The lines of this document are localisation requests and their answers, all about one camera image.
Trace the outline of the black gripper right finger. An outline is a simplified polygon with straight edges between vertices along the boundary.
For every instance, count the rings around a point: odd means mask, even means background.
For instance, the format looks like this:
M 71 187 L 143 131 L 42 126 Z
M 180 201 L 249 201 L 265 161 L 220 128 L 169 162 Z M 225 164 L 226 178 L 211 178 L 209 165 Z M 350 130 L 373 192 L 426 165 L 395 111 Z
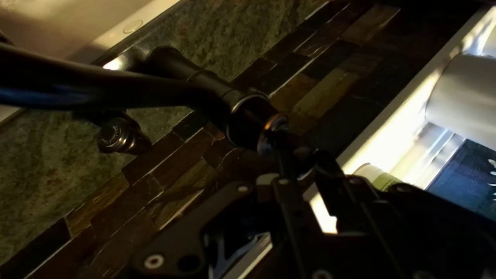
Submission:
M 311 154 L 324 204 L 338 233 L 361 240 L 353 250 L 367 279 L 494 279 L 496 224 L 406 182 L 383 190 L 347 175 L 335 157 Z

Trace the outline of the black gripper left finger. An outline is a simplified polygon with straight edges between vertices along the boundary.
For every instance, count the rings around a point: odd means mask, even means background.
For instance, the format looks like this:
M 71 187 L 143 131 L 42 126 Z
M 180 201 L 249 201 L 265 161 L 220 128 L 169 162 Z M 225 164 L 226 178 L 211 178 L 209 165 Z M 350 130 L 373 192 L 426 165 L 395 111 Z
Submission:
M 268 254 L 260 261 L 248 258 L 260 275 L 310 279 L 316 260 L 308 209 L 296 178 L 288 175 L 231 181 L 139 247 L 129 263 L 129 275 L 222 279 L 267 238 Z

